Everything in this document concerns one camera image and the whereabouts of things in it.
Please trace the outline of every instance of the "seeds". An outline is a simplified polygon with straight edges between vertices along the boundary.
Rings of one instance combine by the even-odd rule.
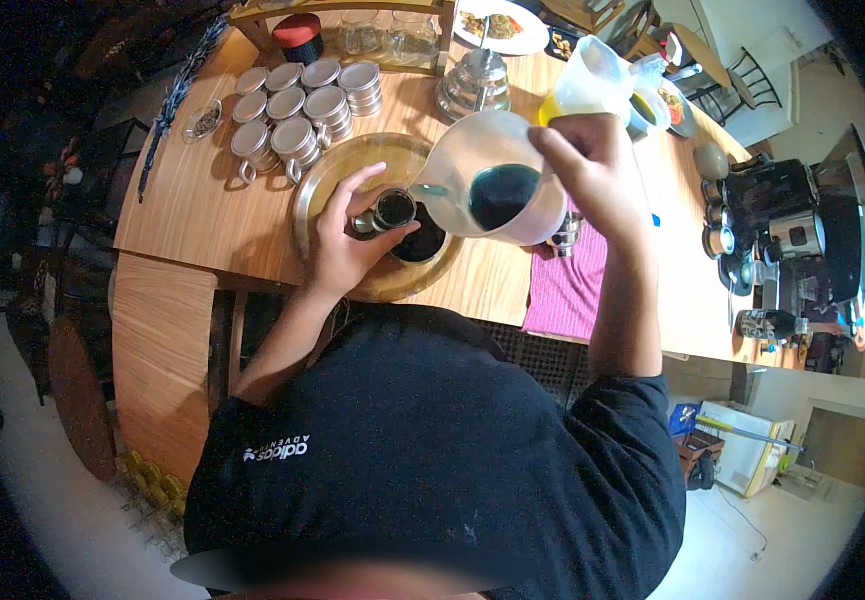
[[[196,121],[192,127],[192,135],[198,138],[210,133],[219,123],[219,109],[213,108]]]

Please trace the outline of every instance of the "yellow lid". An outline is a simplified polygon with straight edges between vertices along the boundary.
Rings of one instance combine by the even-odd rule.
[[[172,510],[176,512],[176,515],[179,517],[186,516],[186,496],[181,495],[178,498],[172,500]]]
[[[162,491],[162,487],[158,483],[149,484],[149,491],[152,494],[152,498],[155,498],[162,508],[169,506],[169,496]]]
[[[149,482],[145,480],[145,477],[142,476],[142,473],[133,473],[133,481],[136,482],[139,490],[144,494],[148,494],[149,492]]]
[[[159,469],[159,465],[154,462],[147,462],[145,464],[145,477],[149,480],[149,483],[158,483],[160,479],[162,479],[162,471]]]
[[[165,493],[168,494],[170,498],[178,498],[183,494],[183,484],[175,475],[166,475],[165,477],[162,477],[162,481],[159,482],[159,485],[162,486],[162,489],[165,490]]]
[[[142,467],[142,463],[145,462],[136,450],[126,452],[123,460],[126,462],[126,469],[129,470],[130,474],[137,473]]]

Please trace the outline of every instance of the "black bag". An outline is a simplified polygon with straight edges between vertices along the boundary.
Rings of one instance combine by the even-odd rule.
[[[699,456],[699,460],[689,471],[689,479],[686,481],[686,490],[711,490],[715,483],[715,462],[713,453],[706,450]]]

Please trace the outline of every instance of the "person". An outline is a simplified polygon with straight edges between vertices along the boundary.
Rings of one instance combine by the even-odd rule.
[[[682,543],[686,498],[665,423],[653,224],[632,144],[605,114],[556,118],[529,139],[608,243],[592,383],[569,413],[471,321],[432,307],[373,305],[304,370],[333,307],[418,228],[368,242],[345,234],[376,196],[357,188],[384,165],[363,168],[336,186],[315,224],[306,283],[212,417],[188,492],[190,553],[442,542],[506,549],[535,567],[525,581],[462,598],[655,589]],[[381,586],[396,572],[356,577],[351,567],[328,579],[340,590],[368,580],[389,594],[374,597],[401,597]],[[442,595],[406,587],[394,591]]]

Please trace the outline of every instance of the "stainless steel cup with lid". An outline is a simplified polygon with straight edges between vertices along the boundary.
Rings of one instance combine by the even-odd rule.
[[[300,114],[306,103],[306,92],[301,87],[287,87],[276,92],[265,106],[265,113],[276,125]]]
[[[265,90],[258,89],[239,98],[233,107],[233,120],[236,123],[248,123],[249,121],[261,121],[266,123],[269,117],[265,114],[265,106],[269,97]]]
[[[341,70],[342,65],[335,58],[320,58],[306,67],[299,81],[302,83],[303,88],[311,93],[312,90],[333,83],[339,78],[339,71]]]
[[[249,121],[233,135],[233,154],[242,159],[239,178],[246,184],[256,180],[256,174],[267,173],[279,164],[279,157],[269,147],[269,127],[261,121]]]
[[[292,117],[283,121],[272,133],[271,146],[285,161],[285,176],[298,184],[303,173],[308,171],[331,144],[329,130],[314,128],[304,117]]]
[[[299,78],[303,76],[303,64],[301,62],[287,62],[274,68],[265,78],[265,88],[272,93],[286,88],[292,88],[299,84]]]
[[[235,93],[240,96],[261,90],[269,70],[264,66],[254,66],[239,76],[235,82]]]
[[[353,115],[346,102],[346,92],[335,85],[326,85],[311,92],[303,110],[312,123],[329,130],[333,140],[353,132]]]
[[[346,92],[349,110],[354,116],[374,114],[382,108],[377,64],[354,62],[342,69],[338,82],[339,87]]]

